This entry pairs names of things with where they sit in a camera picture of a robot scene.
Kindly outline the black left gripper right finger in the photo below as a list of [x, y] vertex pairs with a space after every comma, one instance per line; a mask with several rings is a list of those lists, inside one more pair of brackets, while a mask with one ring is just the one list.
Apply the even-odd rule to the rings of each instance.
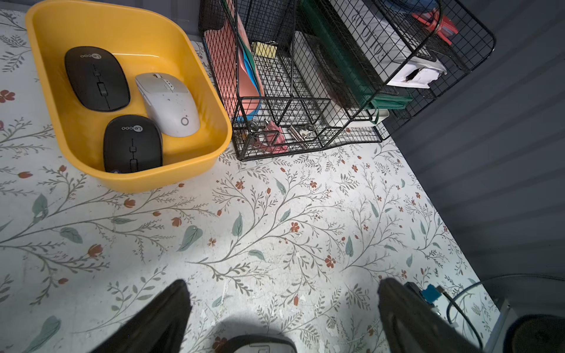
[[380, 281], [379, 312], [391, 352], [479, 352], [394, 278]]

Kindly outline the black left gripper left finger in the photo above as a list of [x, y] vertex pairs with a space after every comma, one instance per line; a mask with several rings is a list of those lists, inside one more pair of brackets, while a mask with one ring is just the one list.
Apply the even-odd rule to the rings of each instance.
[[186, 282], [161, 291], [94, 352], [179, 352], [192, 306]]

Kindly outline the black mouse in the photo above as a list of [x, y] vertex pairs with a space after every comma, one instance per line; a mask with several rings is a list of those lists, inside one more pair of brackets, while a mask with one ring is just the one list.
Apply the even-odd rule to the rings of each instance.
[[293, 341], [269, 335], [240, 335], [226, 341], [217, 352], [220, 353], [297, 353]]
[[73, 92], [89, 110], [114, 112], [130, 103], [127, 78], [109, 51], [94, 46], [74, 47], [66, 52], [64, 64]]
[[106, 127], [103, 141], [106, 172], [129, 174], [163, 165], [163, 141], [158, 126], [144, 116], [125, 115]]

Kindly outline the grey computer mouse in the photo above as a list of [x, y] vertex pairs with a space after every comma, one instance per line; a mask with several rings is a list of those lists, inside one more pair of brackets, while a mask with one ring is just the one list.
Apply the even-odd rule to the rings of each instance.
[[144, 99], [148, 117], [163, 134], [186, 138], [200, 130], [194, 98], [178, 78], [165, 73], [145, 73], [136, 76], [135, 84]]

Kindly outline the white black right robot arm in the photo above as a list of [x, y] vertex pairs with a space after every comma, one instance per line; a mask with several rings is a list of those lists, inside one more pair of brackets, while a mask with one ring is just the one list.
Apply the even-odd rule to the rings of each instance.
[[564, 317], [520, 316], [505, 299], [483, 352], [564, 352]]

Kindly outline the floral table mat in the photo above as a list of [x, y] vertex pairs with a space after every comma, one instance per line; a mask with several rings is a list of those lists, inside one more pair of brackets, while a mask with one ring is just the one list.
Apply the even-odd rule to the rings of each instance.
[[24, 14], [1, 12], [1, 350], [88, 352], [176, 279], [184, 352], [249, 329], [300, 352], [386, 352], [383, 278], [458, 297], [456, 328], [499, 312], [394, 142], [240, 162], [142, 194], [62, 156]]

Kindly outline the colourful folders in organizer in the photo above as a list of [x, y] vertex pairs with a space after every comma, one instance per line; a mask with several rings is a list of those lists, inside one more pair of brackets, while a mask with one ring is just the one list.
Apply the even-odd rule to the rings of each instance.
[[264, 86], [235, 1], [203, 1], [200, 30], [225, 110], [237, 124], [260, 112]]

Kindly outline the blue glasses case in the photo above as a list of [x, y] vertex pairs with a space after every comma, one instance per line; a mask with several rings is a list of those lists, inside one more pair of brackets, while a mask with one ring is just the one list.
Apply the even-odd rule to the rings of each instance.
[[384, 5], [399, 13], [430, 13], [439, 6], [436, 0], [384, 0]]

